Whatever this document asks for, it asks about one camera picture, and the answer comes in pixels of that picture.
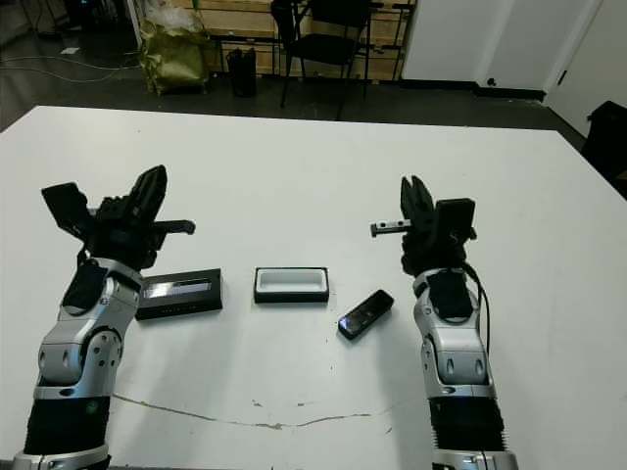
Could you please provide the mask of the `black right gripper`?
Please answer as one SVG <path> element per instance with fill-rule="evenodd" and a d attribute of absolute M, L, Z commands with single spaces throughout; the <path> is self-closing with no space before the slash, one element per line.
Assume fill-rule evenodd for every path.
<path fill-rule="evenodd" d="M 470 234 L 458 234 L 455 230 L 442 232 L 432 224 L 431 193 L 415 175 L 402 178 L 401 212 L 404 219 L 371 223 L 370 235 L 376 238 L 403 233 L 401 265 L 405 274 L 461 267 L 466 259 L 464 245 Z"/>

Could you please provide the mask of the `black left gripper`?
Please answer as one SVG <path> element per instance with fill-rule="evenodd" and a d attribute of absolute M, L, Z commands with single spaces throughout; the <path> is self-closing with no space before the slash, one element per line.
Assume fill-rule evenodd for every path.
<path fill-rule="evenodd" d="M 129 195 L 104 198 L 93 213 L 95 226 L 86 250 L 132 269 L 152 267 L 169 234 L 193 235 L 196 229 L 188 219 L 157 220 L 166 191 L 166 168 L 157 165 L 138 176 Z"/>

